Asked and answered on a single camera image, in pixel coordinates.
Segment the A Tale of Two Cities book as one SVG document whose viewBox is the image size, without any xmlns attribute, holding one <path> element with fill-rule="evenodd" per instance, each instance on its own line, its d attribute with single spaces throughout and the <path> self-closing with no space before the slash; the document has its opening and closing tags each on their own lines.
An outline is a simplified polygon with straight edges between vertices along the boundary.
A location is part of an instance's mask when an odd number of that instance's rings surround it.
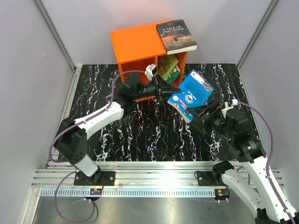
<svg viewBox="0 0 299 224">
<path fill-rule="evenodd" d="M 156 30 L 168 55 L 197 49 L 197 43 L 182 19 L 157 24 Z"/>
</svg>

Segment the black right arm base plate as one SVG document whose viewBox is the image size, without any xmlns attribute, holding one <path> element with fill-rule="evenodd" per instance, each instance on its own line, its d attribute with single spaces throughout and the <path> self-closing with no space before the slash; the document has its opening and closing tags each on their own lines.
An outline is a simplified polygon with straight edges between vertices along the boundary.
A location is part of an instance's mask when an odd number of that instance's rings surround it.
<svg viewBox="0 0 299 224">
<path fill-rule="evenodd" d="M 221 172 L 214 172 L 214 171 L 196 171 L 194 173 L 194 177 L 198 182 L 198 186 L 206 186 L 206 187 L 220 186 L 220 187 L 228 188 L 228 186 L 222 182 L 221 179 L 222 174 L 223 173 Z"/>
</svg>

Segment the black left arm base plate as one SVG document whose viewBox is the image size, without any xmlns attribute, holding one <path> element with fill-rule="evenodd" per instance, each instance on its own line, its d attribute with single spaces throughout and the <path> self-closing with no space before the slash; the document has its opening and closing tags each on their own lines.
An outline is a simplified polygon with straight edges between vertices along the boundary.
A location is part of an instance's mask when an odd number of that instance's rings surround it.
<svg viewBox="0 0 299 224">
<path fill-rule="evenodd" d="M 86 176 L 83 172 L 79 171 L 75 174 L 75 186 L 114 186 L 115 184 L 115 171 L 101 171 L 91 177 Z"/>
</svg>

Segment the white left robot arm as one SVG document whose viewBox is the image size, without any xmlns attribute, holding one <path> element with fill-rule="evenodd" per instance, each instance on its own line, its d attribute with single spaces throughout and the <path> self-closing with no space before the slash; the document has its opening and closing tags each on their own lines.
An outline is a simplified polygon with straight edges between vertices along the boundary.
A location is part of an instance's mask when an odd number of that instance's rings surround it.
<svg viewBox="0 0 299 224">
<path fill-rule="evenodd" d="M 55 148 L 65 159 L 83 173 L 90 185 L 103 182 L 101 168 L 87 153 L 87 141 L 100 129 L 129 115 L 136 107 L 137 100 L 155 97 L 168 100 L 173 94 L 181 93 L 178 87 L 166 82 L 158 73 L 157 66 L 150 64 L 145 71 L 128 70 L 118 91 L 112 90 L 109 103 L 95 112 L 72 120 L 65 118 L 58 129 L 50 149 Z"/>
</svg>

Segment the blue book with round badges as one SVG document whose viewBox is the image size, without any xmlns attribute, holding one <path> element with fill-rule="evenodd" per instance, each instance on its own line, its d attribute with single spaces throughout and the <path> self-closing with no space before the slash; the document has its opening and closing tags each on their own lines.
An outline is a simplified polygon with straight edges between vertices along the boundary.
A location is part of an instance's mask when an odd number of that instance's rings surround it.
<svg viewBox="0 0 299 224">
<path fill-rule="evenodd" d="M 194 116 L 187 108 L 200 107 L 205 104 L 214 91 L 214 87 L 196 70 L 192 70 L 179 86 L 180 93 L 174 93 L 167 101 L 190 123 Z"/>
</svg>

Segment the green coin cover book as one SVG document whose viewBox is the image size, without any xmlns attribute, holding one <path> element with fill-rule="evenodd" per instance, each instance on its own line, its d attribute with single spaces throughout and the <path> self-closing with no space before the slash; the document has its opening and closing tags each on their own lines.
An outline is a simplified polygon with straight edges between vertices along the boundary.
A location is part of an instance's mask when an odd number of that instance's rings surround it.
<svg viewBox="0 0 299 224">
<path fill-rule="evenodd" d="M 169 72 L 169 74 L 167 75 L 166 82 L 168 82 L 168 83 L 170 83 L 170 84 L 173 83 L 174 80 L 175 80 L 180 74 L 181 74 L 181 70 L 180 70 L 179 66 L 176 65 L 176 66 L 173 68 L 173 70 L 171 70 L 171 71 Z"/>
</svg>

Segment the lime green spine book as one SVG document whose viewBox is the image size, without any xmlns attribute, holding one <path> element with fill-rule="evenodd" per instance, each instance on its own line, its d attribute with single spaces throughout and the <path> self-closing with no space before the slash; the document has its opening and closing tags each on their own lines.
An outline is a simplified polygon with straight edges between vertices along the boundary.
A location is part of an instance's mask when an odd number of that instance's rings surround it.
<svg viewBox="0 0 299 224">
<path fill-rule="evenodd" d="M 179 60 L 175 55 L 164 55 L 158 58 L 158 74 L 166 81 L 167 75 L 178 65 Z"/>
</svg>

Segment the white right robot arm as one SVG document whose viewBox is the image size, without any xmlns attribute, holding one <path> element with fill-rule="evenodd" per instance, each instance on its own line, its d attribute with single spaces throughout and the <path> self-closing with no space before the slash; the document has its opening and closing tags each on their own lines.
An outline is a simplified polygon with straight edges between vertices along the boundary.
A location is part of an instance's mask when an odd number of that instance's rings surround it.
<svg viewBox="0 0 299 224">
<path fill-rule="evenodd" d="M 284 195 L 273 172 L 270 158 L 261 142 L 249 133 L 245 113 L 237 108 L 238 101 L 226 102 L 221 109 L 217 100 L 207 105 L 188 108 L 191 123 L 202 134 L 215 131 L 227 142 L 231 154 L 247 171 L 253 181 L 253 189 L 239 176 L 237 169 L 222 161 L 212 168 L 212 181 L 216 185 L 226 185 L 246 204 L 257 224 L 297 224 L 299 212 Z"/>
</svg>

